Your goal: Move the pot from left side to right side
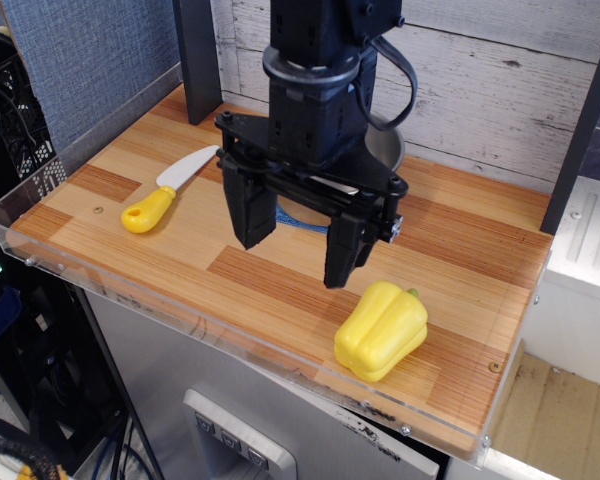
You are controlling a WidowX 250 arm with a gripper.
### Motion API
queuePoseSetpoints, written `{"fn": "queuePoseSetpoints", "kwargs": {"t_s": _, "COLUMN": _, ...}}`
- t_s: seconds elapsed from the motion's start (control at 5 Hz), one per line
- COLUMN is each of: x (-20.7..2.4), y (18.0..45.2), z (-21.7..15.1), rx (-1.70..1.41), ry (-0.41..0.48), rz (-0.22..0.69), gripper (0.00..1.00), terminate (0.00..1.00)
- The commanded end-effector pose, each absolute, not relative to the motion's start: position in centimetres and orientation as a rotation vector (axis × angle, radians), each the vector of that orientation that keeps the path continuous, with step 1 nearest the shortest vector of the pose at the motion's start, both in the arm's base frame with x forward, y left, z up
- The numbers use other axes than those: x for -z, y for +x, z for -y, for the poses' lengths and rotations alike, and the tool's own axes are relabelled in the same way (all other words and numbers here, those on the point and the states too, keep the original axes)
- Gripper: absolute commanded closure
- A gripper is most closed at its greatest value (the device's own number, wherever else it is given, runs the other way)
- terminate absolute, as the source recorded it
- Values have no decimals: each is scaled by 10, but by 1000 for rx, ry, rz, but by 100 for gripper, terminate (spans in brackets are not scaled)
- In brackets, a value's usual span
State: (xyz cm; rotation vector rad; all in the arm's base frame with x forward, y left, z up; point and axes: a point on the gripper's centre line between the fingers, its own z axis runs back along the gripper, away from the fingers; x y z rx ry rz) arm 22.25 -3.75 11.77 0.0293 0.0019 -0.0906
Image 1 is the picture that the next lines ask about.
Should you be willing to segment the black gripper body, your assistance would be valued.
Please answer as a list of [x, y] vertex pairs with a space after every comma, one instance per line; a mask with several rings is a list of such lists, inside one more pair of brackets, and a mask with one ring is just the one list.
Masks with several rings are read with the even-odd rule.
[[269, 190], [328, 216], [342, 213], [375, 226], [375, 242], [391, 242], [400, 232], [397, 212], [407, 183], [367, 149], [372, 124], [395, 127], [371, 112], [376, 80], [373, 60], [304, 69], [268, 61], [269, 114], [225, 111], [215, 123], [223, 145], [219, 165], [229, 155], [239, 166], [266, 175]]

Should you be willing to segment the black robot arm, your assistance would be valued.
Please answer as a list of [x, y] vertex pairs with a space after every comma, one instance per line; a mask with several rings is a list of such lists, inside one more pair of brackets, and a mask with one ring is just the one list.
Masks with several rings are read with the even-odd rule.
[[263, 52], [269, 113], [226, 111], [216, 117], [218, 151], [234, 233], [251, 248], [276, 226], [280, 197], [330, 219], [324, 283], [345, 286], [378, 241], [400, 232], [407, 183], [373, 155], [369, 129], [397, 120], [373, 117], [379, 57], [417, 80], [386, 39], [403, 25], [398, 1], [275, 1]]

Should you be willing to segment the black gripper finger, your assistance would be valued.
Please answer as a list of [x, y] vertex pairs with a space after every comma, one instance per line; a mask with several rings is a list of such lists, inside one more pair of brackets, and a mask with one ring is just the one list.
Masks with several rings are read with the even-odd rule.
[[234, 234], [251, 249], [276, 228], [277, 194], [268, 189], [265, 174], [239, 166], [229, 155], [221, 160], [221, 169]]
[[332, 219], [327, 233], [324, 284], [343, 288], [355, 268], [363, 266], [375, 243], [375, 226], [367, 219], [342, 213]]

